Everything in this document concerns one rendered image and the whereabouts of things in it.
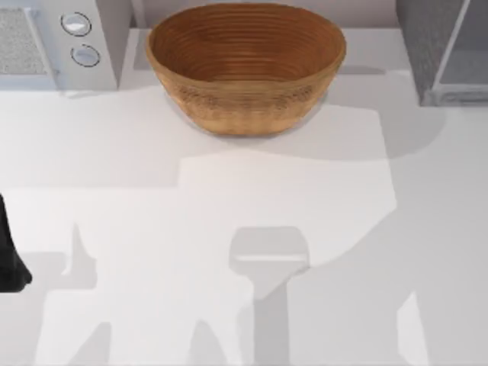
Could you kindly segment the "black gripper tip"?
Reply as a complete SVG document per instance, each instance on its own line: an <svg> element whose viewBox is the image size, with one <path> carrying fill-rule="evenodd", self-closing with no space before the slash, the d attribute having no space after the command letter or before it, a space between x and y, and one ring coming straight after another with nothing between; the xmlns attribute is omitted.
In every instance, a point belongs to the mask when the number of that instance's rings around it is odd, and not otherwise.
<svg viewBox="0 0 488 366"><path fill-rule="evenodd" d="M31 284L33 276L15 248L5 201L0 194L0 293L18 293Z"/></svg>

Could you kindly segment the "round microwave knob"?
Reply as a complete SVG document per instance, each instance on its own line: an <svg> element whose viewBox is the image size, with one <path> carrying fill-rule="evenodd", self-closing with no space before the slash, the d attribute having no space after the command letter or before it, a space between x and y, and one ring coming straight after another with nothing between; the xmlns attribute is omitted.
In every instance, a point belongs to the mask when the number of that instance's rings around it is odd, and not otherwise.
<svg viewBox="0 0 488 366"><path fill-rule="evenodd" d="M60 25L67 34L74 37L84 37L92 30L91 20L81 12L63 14Z"/></svg>
<svg viewBox="0 0 488 366"><path fill-rule="evenodd" d="M100 53L88 44L81 44L70 50L72 60L79 66L92 68L101 61Z"/></svg>

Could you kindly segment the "brown woven basket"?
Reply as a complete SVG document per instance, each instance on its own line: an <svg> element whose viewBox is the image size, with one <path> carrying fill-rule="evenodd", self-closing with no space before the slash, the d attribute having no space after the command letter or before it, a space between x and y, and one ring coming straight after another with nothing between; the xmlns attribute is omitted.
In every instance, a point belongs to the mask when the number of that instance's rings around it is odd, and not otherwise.
<svg viewBox="0 0 488 366"><path fill-rule="evenodd" d="M318 103L346 55L330 20L278 3L215 3L180 11L146 38L169 97L197 126L227 136L294 127Z"/></svg>

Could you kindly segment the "pale microwave oven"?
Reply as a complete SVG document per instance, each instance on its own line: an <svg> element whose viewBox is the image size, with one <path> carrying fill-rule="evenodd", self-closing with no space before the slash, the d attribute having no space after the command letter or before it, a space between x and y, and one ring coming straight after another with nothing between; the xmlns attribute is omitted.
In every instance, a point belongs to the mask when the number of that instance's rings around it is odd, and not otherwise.
<svg viewBox="0 0 488 366"><path fill-rule="evenodd" d="M67 34L63 14L92 24L84 37ZM112 91L120 84L133 18L131 0L0 0L0 91ZM101 56L92 68L70 50L81 44Z"/></svg>

